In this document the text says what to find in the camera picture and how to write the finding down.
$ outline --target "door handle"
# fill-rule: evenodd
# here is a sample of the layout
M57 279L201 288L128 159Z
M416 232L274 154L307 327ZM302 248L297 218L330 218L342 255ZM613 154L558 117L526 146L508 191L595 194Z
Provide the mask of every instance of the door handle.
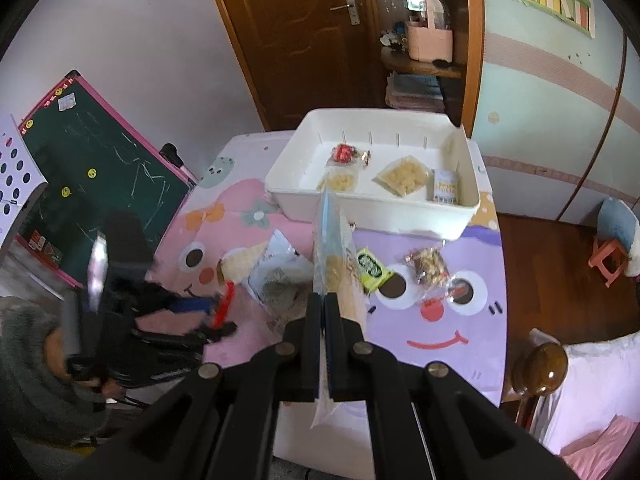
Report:
M346 5L329 7L329 10L349 9L349 19L351 20L351 25L359 25L360 15L358 14L358 7L356 5L356 0L345 0L345 1L347 2Z

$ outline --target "clear plastic bag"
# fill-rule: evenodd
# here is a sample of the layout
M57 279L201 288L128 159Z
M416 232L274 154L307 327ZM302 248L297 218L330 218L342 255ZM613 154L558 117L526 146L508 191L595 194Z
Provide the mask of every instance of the clear plastic bag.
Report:
M415 271L415 281L424 288L422 302L441 301L450 296L451 275L440 253L444 243L436 247L414 250L404 257Z
M289 321L304 317L313 276L313 264L276 229L246 284L271 316L268 327L277 336L282 337Z
M350 193L358 185L360 169L357 165L328 166L318 184L318 189L325 187L330 191Z
M340 315L360 324L365 333L366 297L360 283L351 227L338 205L335 193L324 190L314 229L314 292L335 292ZM311 427L324 423L338 407L329 397L324 335L320 340L320 392Z
M417 158L407 155L387 164L376 175L376 180L396 195L407 196L425 187L430 173Z
M328 166L346 166L357 165L360 168L366 168L369 165L371 152L361 152L355 146L348 144L338 144L331 150L329 160L326 162Z

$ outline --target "snack package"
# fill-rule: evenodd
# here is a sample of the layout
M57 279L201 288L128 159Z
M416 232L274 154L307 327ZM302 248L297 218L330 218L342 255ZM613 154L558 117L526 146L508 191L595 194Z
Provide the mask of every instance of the snack package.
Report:
M376 292L394 273L366 247L358 251L358 265L360 281L367 294Z
M433 171L433 200L445 204L458 203L458 172Z
M362 291L351 227L335 193L325 189L320 197L314 229L314 292L335 292L340 315L360 324L364 335L366 297ZM338 407L329 397L324 335L320 339L320 392L311 427L322 424Z
M427 185L430 169L411 155L387 164L376 180L398 196L407 196Z
M328 166L318 184L318 189L325 187L330 191L348 193L358 184L359 169L356 166Z
M305 315L313 278L313 264L275 230L246 279L249 293L273 318L268 327L275 335L282 337L289 321Z
M331 150L331 156L326 164L328 166L356 164L361 168L366 168L369 165L370 157L371 152L369 151L361 152L355 146L338 144Z
M426 289L449 286L450 274L440 248L428 247L410 252L404 260L415 269L415 279Z
M266 241L238 252L226 254L220 259L216 268L218 283L223 285L226 281L241 283L246 280L268 245L269 241Z

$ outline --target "white box with holes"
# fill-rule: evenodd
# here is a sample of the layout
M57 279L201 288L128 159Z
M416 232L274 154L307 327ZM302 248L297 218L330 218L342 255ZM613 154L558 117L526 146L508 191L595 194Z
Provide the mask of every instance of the white box with holes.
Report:
M331 150L345 142L370 150L353 192L339 192L346 217L361 229L455 240L480 205L478 182L462 128L444 114L333 108L309 112L267 175L264 184L292 220L315 218ZM426 188L399 197L374 179L387 164L413 155L430 170L458 171L458 204L432 202L433 175Z

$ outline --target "green chalkboard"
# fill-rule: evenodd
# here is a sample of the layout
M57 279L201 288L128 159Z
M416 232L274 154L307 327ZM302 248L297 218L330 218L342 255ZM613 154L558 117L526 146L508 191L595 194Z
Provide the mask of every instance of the green chalkboard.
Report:
M49 183L20 227L36 256L84 285L95 235L111 209L133 211L155 250L190 186L78 73L19 129Z

